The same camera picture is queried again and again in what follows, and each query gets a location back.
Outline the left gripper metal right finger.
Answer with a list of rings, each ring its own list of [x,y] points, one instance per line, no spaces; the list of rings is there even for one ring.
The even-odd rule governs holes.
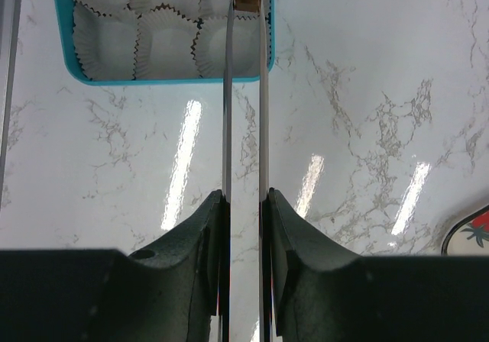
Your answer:
[[[260,340],[271,341],[270,235],[267,223],[269,188],[269,118],[267,23],[264,0],[260,0],[260,90],[259,90],[259,264],[260,264]]]

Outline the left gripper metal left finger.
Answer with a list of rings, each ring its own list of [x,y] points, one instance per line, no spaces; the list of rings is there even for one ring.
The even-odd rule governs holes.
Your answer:
[[[230,324],[230,264],[231,264],[231,214],[232,193],[232,57],[234,0],[229,0],[225,35],[225,70],[223,76],[223,123],[222,123],[222,217],[219,270],[219,340],[229,341]]]

